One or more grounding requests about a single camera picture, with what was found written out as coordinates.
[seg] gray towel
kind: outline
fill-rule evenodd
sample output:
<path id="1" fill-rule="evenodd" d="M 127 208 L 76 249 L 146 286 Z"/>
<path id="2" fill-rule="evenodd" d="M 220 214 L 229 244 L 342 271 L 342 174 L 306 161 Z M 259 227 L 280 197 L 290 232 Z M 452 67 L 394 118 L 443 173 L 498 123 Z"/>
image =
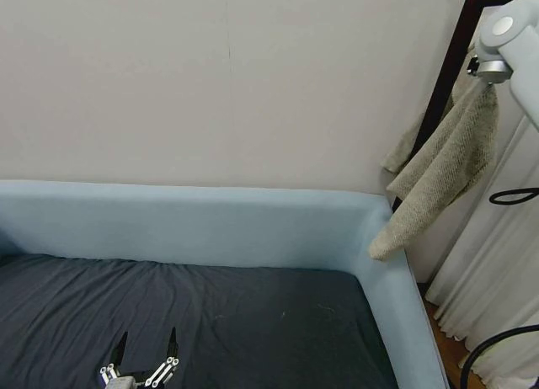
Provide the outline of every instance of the gray towel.
<path id="1" fill-rule="evenodd" d="M 382 164 L 393 173 L 400 170 L 387 190 L 403 203 L 369 247 L 370 256 L 377 260 L 386 260 L 406 247 L 449 204 L 473 187 L 493 161 L 498 124 L 494 86 L 461 76 L 446 107 L 446 116 L 403 167 L 419 124 L 414 124 Z"/>

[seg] light blue bed frame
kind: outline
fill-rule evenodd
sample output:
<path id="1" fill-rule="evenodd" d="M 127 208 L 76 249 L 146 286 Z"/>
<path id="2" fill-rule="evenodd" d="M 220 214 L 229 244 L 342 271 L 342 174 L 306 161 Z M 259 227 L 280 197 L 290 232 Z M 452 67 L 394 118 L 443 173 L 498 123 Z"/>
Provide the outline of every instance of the light blue bed frame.
<path id="1" fill-rule="evenodd" d="M 0 181 L 0 253 L 345 271 L 363 286 L 399 387 L 447 388 L 404 253 L 366 254 L 390 215 L 372 194 Z"/>

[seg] bed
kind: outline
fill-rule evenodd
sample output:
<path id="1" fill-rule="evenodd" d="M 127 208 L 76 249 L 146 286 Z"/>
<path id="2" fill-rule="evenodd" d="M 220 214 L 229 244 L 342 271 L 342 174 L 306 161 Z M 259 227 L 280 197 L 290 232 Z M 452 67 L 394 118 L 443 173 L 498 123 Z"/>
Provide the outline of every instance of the bed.
<path id="1" fill-rule="evenodd" d="M 404 253 L 366 246 L 372 194 L 0 182 L 0 382 L 102 387 L 151 369 L 168 387 L 438 389 L 440 358 Z"/>

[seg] wooden floor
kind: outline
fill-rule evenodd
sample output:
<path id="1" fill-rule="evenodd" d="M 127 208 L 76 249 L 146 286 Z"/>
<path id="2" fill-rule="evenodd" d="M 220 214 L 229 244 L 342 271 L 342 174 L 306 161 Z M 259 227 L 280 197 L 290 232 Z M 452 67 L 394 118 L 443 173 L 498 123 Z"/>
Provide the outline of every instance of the wooden floor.
<path id="1" fill-rule="evenodd" d="M 467 357 L 468 351 L 462 342 L 447 338 L 446 335 L 440 331 L 440 328 L 434 319 L 436 306 L 424 301 L 424 307 L 429 314 L 430 326 L 435 334 L 435 340 L 438 344 L 444 367 L 446 368 L 447 377 L 457 389 L 460 389 L 459 380 L 461 369 L 458 367 L 458 363 Z M 485 389 L 485 386 L 476 375 L 470 374 L 468 389 Z"/>

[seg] dark gray bed sheet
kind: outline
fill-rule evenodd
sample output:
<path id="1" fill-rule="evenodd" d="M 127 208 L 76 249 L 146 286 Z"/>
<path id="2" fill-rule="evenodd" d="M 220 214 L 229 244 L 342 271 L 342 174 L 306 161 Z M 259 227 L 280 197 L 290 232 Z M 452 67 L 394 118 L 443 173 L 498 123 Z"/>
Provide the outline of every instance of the dark gray bed sheet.
<path id="1" fill-rule="evenodd" d="M 0 387 L 98 388 L 125 330 L 120 371 L 149 370 L 178 330 L 170 388 L 397 388 L 357 279 L 24 255 L 0 258 Z"/>

